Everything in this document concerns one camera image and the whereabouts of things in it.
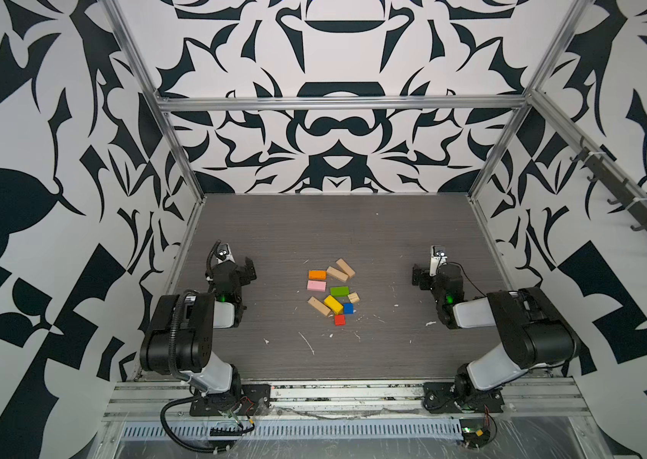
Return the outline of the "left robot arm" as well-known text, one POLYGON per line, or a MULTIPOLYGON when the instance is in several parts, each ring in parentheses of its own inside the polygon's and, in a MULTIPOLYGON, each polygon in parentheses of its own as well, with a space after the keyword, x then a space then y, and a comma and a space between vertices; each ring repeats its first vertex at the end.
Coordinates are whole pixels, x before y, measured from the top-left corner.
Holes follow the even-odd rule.
POLYGON ((239 371, 213 351, 214 332, 241 325, 242 289, 257 279, 252 259, 237 263, 216 241, 205 262, 208 290, 161 296, 139 353, 143 370, 171 376, 202 396, 239 396, 239 371))

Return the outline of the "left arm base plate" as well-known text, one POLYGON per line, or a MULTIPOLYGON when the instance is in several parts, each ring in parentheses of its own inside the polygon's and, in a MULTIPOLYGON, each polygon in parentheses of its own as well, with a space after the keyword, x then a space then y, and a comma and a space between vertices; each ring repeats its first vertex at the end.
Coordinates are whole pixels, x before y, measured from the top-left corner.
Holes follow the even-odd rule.
POLYGON ((227 392, 209 394, 194 401, 190 408, 190 415, 212 417, 231 412, 237 416, 254 416, 259 411, 268 409, 270 397, 269 384, 232 386, 227 392))

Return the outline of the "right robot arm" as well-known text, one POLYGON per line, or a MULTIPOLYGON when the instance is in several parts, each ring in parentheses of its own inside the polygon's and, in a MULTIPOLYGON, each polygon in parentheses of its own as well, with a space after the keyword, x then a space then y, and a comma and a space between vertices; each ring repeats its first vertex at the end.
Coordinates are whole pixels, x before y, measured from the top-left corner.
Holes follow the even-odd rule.
POLYGON ((495 395, 534 369, 564 367, 576 358, 581 340, 547 295, 537 287, 500 290, 465 298, 463 267, 443 248, 432 246, 429 265, 411 269, 411 283, 434 297, 439 320, 451 330, 493 327, 499 344, 461 365, 448 400, 466 405, 495 395))

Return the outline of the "orange wood block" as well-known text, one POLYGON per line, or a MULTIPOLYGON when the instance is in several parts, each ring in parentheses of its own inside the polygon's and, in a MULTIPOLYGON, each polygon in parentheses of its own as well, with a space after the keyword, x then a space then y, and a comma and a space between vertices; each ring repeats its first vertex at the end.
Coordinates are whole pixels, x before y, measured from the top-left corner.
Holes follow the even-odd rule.
POLYGON ((326 271, 309 271, 308 272, 309 280, 326 280, 327 272, 326 271))

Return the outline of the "natural wood block long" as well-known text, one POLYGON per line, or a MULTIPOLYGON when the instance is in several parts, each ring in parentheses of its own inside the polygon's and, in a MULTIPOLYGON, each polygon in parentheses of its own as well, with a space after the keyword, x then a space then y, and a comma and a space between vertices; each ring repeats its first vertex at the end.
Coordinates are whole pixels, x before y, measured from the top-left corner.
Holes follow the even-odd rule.
POLYGON ((355 271, 344 261, 344 259, 340 258, 336 261, 337 266, 341 269, 342 272, 344 272, 348 277, 354 277, 355 271))

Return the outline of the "natural wood block front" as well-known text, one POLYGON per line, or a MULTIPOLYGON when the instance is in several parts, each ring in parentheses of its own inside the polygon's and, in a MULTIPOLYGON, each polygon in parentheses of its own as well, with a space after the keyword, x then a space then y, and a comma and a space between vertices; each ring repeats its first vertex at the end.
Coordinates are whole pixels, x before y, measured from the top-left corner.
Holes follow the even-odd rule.
POLYGON ((320 312, 321 314, 323 314, 325 317, 329 317, 329 316, 332 314, 331 310, 330 310, 327 306, 325 306, 325 304, 323 304, 323 302, 321 302, 321 300, 318 300, 317 298, 315 298, 315 296, 312 296, 312 297, 307 301, 307 303, 308 303, 311 307, 313 307, 314 309, 316 309, 318 312, 320 312))

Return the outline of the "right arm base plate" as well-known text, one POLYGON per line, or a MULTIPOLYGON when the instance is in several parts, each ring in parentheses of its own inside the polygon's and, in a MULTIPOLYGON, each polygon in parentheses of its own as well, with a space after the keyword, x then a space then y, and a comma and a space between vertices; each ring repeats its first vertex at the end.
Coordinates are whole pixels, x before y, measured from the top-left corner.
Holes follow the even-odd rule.
POLYGON ((459 388, 454 382, 425 382, 422 405, 432 414, 503 413, 504 400, 499 389, 479 391, 459 388))

